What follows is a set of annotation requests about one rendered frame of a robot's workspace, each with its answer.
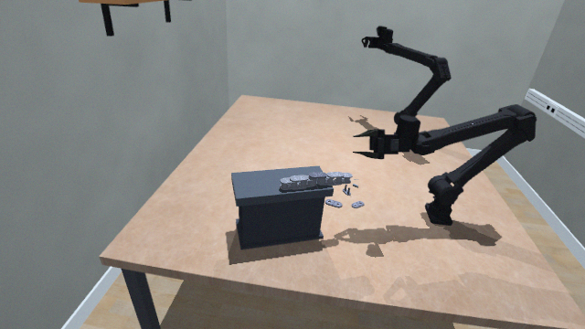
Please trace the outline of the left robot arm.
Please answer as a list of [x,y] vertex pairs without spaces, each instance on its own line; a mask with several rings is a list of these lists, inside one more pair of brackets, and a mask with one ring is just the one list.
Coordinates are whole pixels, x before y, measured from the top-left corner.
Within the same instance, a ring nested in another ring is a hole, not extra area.
[[[385,134],[385,154],[399,154],[410,150],[419,155],[432,154],[447,145],[507,129],[466,163],[450,173],[436,175],[429,181],[429,193],[434,194],[435,201],[431,205],[425,205],[429,219],[432,224],[451,226],[451,206],[463,192],[463,186],[514,147],[535,139],[536,121],[537,117],[533,112],[514,104],[479,119],[419,133],[420,120],[415,116],[400,115],[397,134]],[[454,186],[446,175],[455,182]]]

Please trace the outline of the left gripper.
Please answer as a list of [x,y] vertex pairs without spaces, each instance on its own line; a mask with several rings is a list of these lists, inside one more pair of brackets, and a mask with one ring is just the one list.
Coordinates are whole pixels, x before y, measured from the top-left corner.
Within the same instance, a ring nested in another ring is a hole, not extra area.
[[[374,132],[373,132],[374,131]],[[379,132],[380,132],[380,138],[376,138],[379,137]],[[365,134],[365,135],[362,135]],[[361,133],[359,135],[354,135],[354,137],[368,137],[369,136],[369,150],[374,151],[372,152],[367,152],[367,153],[372,153],[372,154],[365,154],[365,152],[353,152],[355,154],[362,154],[366,157],[372,156],[374,159],[384,159],[385,158],[385,130],[384,129],[379,129],[379,130],[368,130],[364,133]],[[369,157],[369,158],[372,158]]]

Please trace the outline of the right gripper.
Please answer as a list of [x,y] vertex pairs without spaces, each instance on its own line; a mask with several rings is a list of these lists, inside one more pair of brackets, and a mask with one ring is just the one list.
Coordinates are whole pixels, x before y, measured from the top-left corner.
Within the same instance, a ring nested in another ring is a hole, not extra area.
[[[365,39],[365,42],[363,41],[364,39]],[[362,38],[361,41],[362,41],[362,43],[364,45],[364,48],[367,47],[368,41],[370,41],[369,42],[369,45],[368,45],[369,48],[378,48],[378,44],[372,43],[373,42],[373,37],[364,37],[364,38]]]

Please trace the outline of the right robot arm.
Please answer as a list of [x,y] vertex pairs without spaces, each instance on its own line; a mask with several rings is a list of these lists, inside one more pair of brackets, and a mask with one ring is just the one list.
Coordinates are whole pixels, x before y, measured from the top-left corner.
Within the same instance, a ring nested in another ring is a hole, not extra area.
[[[412,48],[403,47],[398,43],[392,43],[393,41],[392,29],[387,29],[386,27],[379,26],[377,27],[377,33],[379,37],[373,37],[372,43],[378,44],[379,49],[386,50],[385,52],[389,54],[401,56],[403,58],[416,61],[426,67],[429,67],[431,72],[433,73],[430,81],[420,91],[420,93],[411,102],[411,104],[408,107],[406,107],[403,111],[395,113],[394,122],[396,125],[398,125],[400,115],[409,116],[414,116],[414,114],[417,115],[419,109],[426,103],[426,101],[433,95],[433,93],[443,83],[445,83],[447,80],[450,80],[452,77],[448,66],[448,60],[446,58],[438,58],[437,56],[430,57],[432,55],[420,52]],[[384,42],[385,40],[386,42]],[[423,59],[424,62],[422,62]]]

